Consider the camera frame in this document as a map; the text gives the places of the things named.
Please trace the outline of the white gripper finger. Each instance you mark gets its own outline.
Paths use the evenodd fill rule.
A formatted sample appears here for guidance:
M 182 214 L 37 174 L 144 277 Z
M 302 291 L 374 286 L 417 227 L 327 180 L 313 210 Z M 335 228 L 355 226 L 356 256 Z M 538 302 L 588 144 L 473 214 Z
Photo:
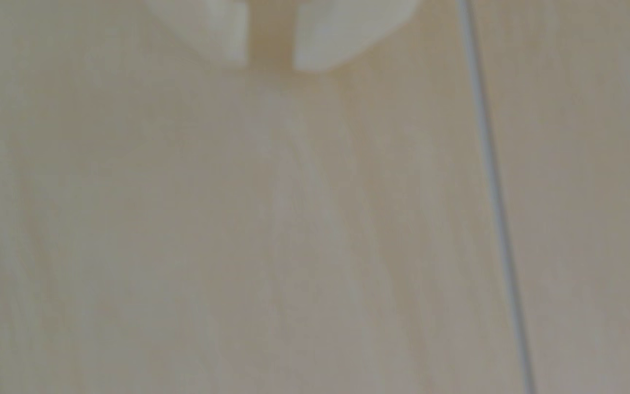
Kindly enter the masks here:
M 146 1 L 167 28 L 215 63 L 249 62 L 249 5 L 245 1 Z
M 293 68 L 321 73 L 342 66 L 400 29 L 419 1 L 306 1 L 295 16 Z

